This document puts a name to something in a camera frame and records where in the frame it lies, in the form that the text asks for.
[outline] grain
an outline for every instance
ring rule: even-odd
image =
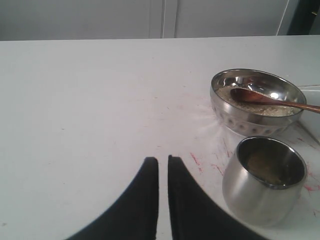
[[[243,102],[237,102],[232,99],[230,95],[231,89],[239,88],[238,86],[225,86],[222,88],[219,88],[216,93],[218,96],[220,96],[223,100],[225,100],[227,103],[242,109],[244,111],[259,114],[262,116],[269,116],[269,117],[285,117],[290,116],[295,113],[297,113],[297,109],[290,106],[270,106],[270,105],[256,105],[256,104],[247,104]]]

